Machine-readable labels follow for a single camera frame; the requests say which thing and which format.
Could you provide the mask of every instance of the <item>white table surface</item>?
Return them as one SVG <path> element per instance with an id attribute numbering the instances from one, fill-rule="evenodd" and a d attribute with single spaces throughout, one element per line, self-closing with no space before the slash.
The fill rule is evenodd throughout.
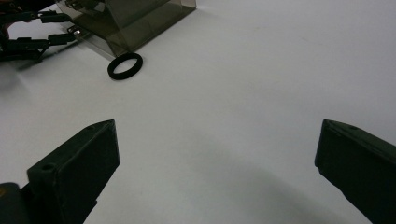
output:
<path id="1" fill-rule="evenodd" d="M 114 119 L 120 167 L 87 224 L 370 223 L 314 158 L 324 119 L 396 144 L 395 11 L 390 0 L 198 0 L 124 81 L 84 43 L 0 63 L 0 182 L 22 187 L 69 137 Z"/>

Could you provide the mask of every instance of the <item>black rubber ring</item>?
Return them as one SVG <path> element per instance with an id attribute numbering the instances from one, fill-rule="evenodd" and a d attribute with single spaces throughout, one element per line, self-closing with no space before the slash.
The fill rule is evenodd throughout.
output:
<path id="1" fill-rule="evenodd" d="M 136 63 L 131 69 L 126 70 L 125 72 L 121 73 L 114 73 L 114 70 L 119 66 L 121 63 L 130 60 L 130 59 L 136 59 Z M 136 74 L 140 68 L 142 68 L 143 65 L 143 58 L 142 56 L 136 54 L 136 53 L 126 53 L 122 54 L 120 57 L 117 57 L 114 59 L 107 68 L 108 75 L 115 79 L 115 80 L 124 80 L 128 77 L 132 77 L 134 74 Z"/>

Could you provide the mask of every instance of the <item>transparent plastic box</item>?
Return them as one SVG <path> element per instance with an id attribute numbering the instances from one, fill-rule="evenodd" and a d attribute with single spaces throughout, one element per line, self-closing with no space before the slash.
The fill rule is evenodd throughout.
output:
<path id="1" fill-rule="evenodd" d="M 59 0 L 57 5 L 95 35 L 91 43 L 115 56 L 135 51 L 196 9 L 195 0 Z"/>

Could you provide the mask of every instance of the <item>white surface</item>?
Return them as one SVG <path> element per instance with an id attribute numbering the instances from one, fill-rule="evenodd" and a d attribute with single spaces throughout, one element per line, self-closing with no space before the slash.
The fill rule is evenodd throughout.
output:
<path id="1" fill-rule="evenodd" d="M 121 165 L 87 224 L 369 223 L 314 158 L 323 119 L 396 144 L 396 2 L 198 7 L 138 51 L 125 81 L 85 44 L 0 63 L 0 182 L 23 186 L 62 142 L 115 119 Z"/>

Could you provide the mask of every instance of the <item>clear acrylic container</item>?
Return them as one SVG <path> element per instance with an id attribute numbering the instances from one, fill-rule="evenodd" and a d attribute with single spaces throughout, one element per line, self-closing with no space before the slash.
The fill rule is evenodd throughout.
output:
<path id="1" fill-rule="evenodd" d="M 195 0 L 59 0 L 59 9 L 100 49 L 134 51 L 196 9 Z"/>

